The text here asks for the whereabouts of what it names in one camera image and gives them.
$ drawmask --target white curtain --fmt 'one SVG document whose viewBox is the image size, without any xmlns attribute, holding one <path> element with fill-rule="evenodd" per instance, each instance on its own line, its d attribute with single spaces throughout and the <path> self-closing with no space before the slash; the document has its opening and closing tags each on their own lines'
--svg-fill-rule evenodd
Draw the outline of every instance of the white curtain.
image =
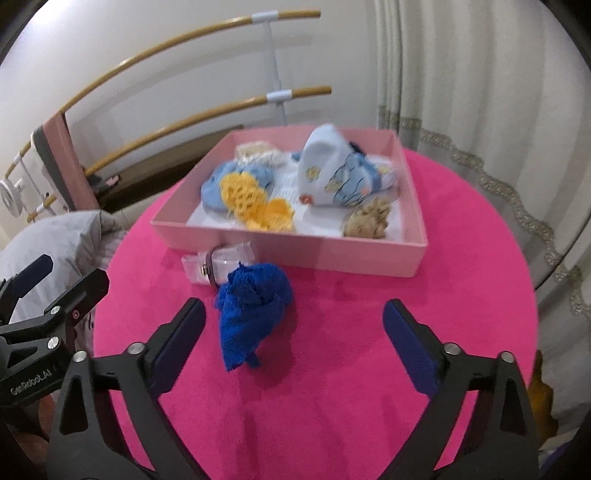
<svg viewBox="0 0 591 480">
<path fill-rule="evenodd" d="M 589 69 L 538 0 L 375 6 L 378 124 L 471 182 L 511 227 L 537 289 L 553 416 L 568 431 L 591 406 Z"/>
</svg>

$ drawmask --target round table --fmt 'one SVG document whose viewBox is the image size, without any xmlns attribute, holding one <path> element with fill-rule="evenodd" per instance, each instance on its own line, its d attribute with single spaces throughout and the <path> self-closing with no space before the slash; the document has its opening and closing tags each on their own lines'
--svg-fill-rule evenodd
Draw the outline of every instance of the round table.
<svg viewBox="0 0 591 480">
<path fill-rule="evenodd" d="M 97 356 L 146 341 L 188 297 L 206 305 L 204 332 L 160 403 L 213 480 L 374 480 L 382 473 L 427 404 L 382 327 L 392 298 L 442 342 L 474 355 L 512 351 L 529 381 L 538 320 L 519 246 L 458 175 L 412 151 L 406 155 L 429 240 L 417 275 L 285 267 L 295 306 L 257 350 L 257 369 L 225 371 L 215 292 L 187 281 L 182 253 L 167 248 L 150 226 L 170 194 L 140 217 L 117 250 L 109 294 L 96 315 Z M 132 453 L 149 465 L 120 397 L 115 400 Z M 473 401 L 469 394 L 441 465 L 453 460 Z"/>
</svg>

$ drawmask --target pink tray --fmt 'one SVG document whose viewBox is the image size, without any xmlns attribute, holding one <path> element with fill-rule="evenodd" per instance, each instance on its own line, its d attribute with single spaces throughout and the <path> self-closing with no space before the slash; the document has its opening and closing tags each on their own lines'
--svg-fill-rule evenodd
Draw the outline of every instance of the pink tray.
<svg viewBox="0 0 591 480">
<path fill-rule="evenodd" d="M 220 163 L 234 157 L 237 145 L 267 140 L 281 150 L 297 151 L 304 147 L 314 128 L 299 125 L 229 133 L 184 178 L 158 211 L 152 226 L 168 246 L 187 252 L 251 241 L 262 262 L 390 277 L 414 276 L 427 248 L 427 234 L 404 152 L 390 130 L 340 129 L 347 140 L 356 142 L 368 154 L 390 157 L 400 173 L 402 242 L 186 225 L 201 201 L 201 185 Z"/>
</svg>

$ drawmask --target plastic bag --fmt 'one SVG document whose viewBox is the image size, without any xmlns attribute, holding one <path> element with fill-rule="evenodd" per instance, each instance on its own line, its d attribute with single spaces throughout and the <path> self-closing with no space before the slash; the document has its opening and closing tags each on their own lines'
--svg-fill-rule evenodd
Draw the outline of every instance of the plastic bag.
<svg viewBox="0 0 591 480">
<path fill-rule="evenodd" d="M 211 284 L 210 276 L 207 274 L 206 260 L 206 252 L 185 255 L 181 258 L 189 282 L 202 285 Z M 254 263 L 256 263 L 256 259 L 250 242 L 216 248 L 212 252 L 213 279 L 217 285 L 221 285 L 228 281 L 228 274 L 236 270 L 239 264 L 252 265 Z"/>
</svg>

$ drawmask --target white fan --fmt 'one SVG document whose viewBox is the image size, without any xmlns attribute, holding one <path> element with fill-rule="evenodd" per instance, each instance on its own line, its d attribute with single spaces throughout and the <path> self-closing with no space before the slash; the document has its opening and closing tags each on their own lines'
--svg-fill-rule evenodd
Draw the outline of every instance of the white fan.
<svg viewBox="0 0 591 480">
<path fill-rule="evenodd" d="M 24 183 L 22 179 L 19 179 L 16 184 L 13 184 L 8 179 L 0 180 L 0 196 L 10 214 L 15 218 L 22 213 L 24 207 L 21 198 L 23 189 Z"/>
</svg>

